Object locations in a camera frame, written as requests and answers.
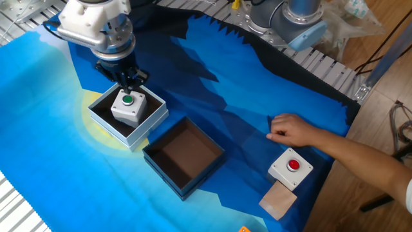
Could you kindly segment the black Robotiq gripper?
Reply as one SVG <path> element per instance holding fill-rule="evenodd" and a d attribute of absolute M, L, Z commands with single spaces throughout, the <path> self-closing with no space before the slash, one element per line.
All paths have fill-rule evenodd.
<path fill-rule="evenodd" d="M 145 84 L 149 78 L 148 72 L 138 68 L 134 52 L 101 53 L 95 50 L 95 56 L 98 57 L 95 69 L 110 81 L 117 82 L 124 93 L 130 94 L 134 87 Z"/>

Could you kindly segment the person's bare hand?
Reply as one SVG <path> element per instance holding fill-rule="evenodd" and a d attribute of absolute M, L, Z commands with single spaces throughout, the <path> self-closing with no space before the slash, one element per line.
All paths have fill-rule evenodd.
<path fill-rule="evenodd" d="M 320 132 L 297 115 L 286 113 L 274 117 L 266 138 L 287 146 L 303 147 L 314 145 Z"/>

